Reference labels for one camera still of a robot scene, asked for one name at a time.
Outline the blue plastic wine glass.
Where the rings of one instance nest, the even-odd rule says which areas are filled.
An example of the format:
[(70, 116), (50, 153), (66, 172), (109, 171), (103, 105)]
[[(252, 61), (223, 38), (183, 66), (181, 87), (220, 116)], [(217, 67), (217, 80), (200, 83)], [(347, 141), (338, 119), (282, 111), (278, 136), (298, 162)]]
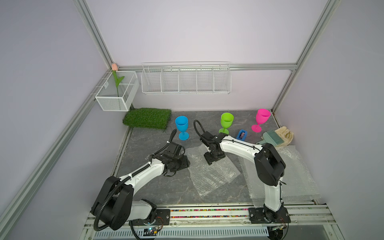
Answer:
[(180, 131), (179, 139), (182, 141), (186, 141), (189, 138), (189, 134), (187, 133), (187, 129), (189, 126), (189, 120), (185, 116), (179, 116), (175, 119), (175, 124), (177, 129)]

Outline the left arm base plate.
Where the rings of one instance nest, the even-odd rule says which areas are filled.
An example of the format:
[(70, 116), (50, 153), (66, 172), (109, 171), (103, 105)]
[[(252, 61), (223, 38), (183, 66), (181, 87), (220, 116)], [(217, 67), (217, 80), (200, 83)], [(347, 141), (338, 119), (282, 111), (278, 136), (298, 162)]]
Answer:
[(157, 209), (149, 219), (132, 220), (133, 226), (168, 226), (171, 220), (171, 211), (169, 209)]

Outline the blue tape dispenser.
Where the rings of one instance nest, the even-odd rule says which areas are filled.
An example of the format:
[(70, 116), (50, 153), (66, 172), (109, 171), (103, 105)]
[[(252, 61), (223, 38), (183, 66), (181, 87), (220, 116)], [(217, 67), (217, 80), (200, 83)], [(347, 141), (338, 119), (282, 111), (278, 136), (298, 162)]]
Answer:
[(240, 130), (238, 135), (237, 135), (237, 137), (236, 137), (236, 139), (244, 142), (246, 140), (247, 135), (248, 135), (247, 131)]

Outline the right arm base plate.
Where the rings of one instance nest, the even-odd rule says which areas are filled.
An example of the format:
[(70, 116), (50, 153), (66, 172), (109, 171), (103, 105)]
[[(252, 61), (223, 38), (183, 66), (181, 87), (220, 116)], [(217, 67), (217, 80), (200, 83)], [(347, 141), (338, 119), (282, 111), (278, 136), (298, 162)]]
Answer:
[(289, 216), (287, 208), (281, 206), (276, 212), (262, 208), (248, 208), (250, 221), (252, 224), (290, 224), (291, 218)]

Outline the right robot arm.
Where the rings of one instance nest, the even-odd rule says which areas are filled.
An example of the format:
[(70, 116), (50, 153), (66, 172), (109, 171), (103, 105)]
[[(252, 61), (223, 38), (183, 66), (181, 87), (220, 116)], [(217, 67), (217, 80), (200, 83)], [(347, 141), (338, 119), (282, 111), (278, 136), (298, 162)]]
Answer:
[(200, 133), (197, 126), (201, 127), (202, 124), (198, 120), (194, 120), (193, 126), (200, 141), (208, 148), (204, 156), (209, 165), (223, 159), (226, 153), (234, 154), (254, 163), (257, 176), (265, 186), (265, 209), (274, 213), (282, 209), (280, 184), (286, 164), (273, 145), (250, 144), (224, 133), (212, 135), (204, 129)]

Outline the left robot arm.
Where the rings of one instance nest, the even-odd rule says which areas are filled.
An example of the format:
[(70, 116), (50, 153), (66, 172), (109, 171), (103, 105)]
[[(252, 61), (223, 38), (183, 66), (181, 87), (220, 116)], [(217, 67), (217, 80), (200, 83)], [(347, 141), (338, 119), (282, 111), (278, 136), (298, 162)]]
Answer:
[(134, 195), (154, 178), (161, 175), (172, 177), (190, 166), (185, 148), (173, 142), (176, 133), (174, 129), (167, 144), (149, 155), (149, 161), (142, 167), (125, 176), (111, 176), (105, 180), (91, 208), (96, 232), (106, 228), (118, 230), (127, 221), (141, 220), (145, 224), (156, 222), (159, 218), (157, 206), (146, 199), (134, 201)]

